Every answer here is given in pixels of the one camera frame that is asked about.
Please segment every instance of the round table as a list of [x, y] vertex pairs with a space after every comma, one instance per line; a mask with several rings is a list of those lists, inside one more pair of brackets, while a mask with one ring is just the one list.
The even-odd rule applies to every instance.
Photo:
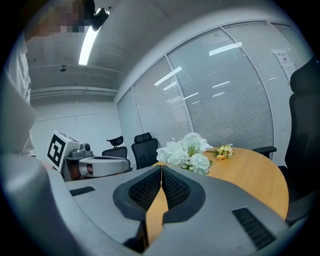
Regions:
[[[207, 176], [231, 182], [286, 219], [289, 193], [286, 180], [280, 169], [262, 154], [243, 148], [233, 148], [232, 159], [217, 160], [215, 149], [204, 152], [212, 160]], [[167, 200], [162, 188], [146, 213], [146, 228], [152, 244], [161, 233], [163, 214], [168, 211]]]

